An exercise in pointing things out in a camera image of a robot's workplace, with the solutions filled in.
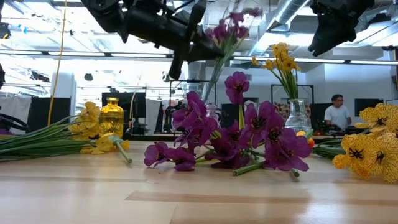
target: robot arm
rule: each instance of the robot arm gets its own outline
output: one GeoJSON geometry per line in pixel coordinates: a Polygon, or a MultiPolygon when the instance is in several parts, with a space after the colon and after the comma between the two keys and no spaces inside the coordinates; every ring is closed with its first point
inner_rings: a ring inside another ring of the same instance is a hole
{"type": "Polygon", "coordinates": [[[199,0],[189,18],[185,11],[175,13],[159,0],[123,0],[122,11],[119,0],[81,0],[98,24],[109,33],[118,33],[123,42],[128,35],[135,35],[174,50],[169,75],[178,79],[183,61],[213,60],[222,57],[222,51],[209,39],[201,21],[207,0],[199,0]]]}

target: fluorescent light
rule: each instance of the fluorescent light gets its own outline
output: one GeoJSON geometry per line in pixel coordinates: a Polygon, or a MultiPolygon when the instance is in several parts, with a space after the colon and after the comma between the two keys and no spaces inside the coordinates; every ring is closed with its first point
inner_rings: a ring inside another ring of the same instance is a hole
{"type": "MultiPolygon", "coordinates": [[[[265,62],[266,60],[275,60],[273,57],[256,57],[256,60],[261,62],[265,62]]],[[[233,60],[251,60],[251,57],[249,56],[234,56],[233,60]]]]}
{"type": "MultiPolygon", "coordinates": [[[[49,55],[60,55],[60,52],[49,52],[49,55]]],[[[64,56],[105,56],[101,52],[62,52],[64,56]]]]}
{"type": "Polygon", "coordinates": [[[321,59],[321,58],[295,58],[295,62],[308,62],[308,63],[344,63],[344,60],[337,59],[321,59]]]}
{"type": "Polygon", "coordinates": [[[0,54],[41,55],[42,52],[35,50],[0,50],[0,54]]]}
{"type": "Polygon", "coordinates": [[[313,34],[292,34],[287,38],[287,43],[293,46],[309,46],[312,39],[313,34]]]}
{"type": "Polygon", "coordinates": [[[393,61],[366,61],[366,60],[352,60],[350,61],[351,64],[356,65],[398,65],[398,62],[393,61]]]}
{"type": "Polygon", "coordinates": [[[129,54],[129,53],[112,53],[113,57],[142,57],[142,58],[166,58],[166,54],[129,54]]]}

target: desk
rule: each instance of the desk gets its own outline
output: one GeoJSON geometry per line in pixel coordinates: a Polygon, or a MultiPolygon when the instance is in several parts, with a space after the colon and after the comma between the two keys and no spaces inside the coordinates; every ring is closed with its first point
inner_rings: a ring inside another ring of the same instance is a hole
{"type": "Polygon", "coordinates": [[[232,177],[208,164],[147,169],[150,142],[131,142],[131,167],[118,153],[0,164],[2,224],[398,223],[396,184],[359,180],[321,157],[299,180],[255,170],[232,177]]]}

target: white shirt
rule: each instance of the white shirt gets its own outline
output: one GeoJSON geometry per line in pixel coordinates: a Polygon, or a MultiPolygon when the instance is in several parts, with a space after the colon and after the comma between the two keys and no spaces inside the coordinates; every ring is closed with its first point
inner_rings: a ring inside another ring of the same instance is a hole
{"type": "Polygon", "coordinates": [[[347,118],[349,117],[349,111],[344,105],[339,108],[329,106],[325,111],[325,120],[330,121],[331,124],[339,126],[341,129],[347,128],[347,118]]]}

